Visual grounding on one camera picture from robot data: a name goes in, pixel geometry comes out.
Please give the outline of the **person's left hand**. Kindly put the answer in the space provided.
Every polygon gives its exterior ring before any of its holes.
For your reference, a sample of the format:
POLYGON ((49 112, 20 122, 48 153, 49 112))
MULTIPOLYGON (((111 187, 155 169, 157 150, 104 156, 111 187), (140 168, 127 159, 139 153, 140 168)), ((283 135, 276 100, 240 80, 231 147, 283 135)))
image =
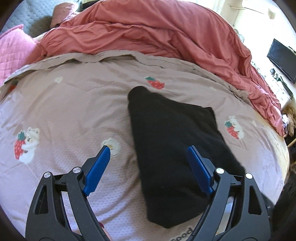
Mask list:
POLYGON ((112 241, 112 238, 110 236, 110 234, 108 233, 108 231, 105 229, 104 225, 102 223, 99 222, 100 227, 102 228, 102 230, 105 232, 106 236, 108 237, 108 239, 110 241, 112 241))

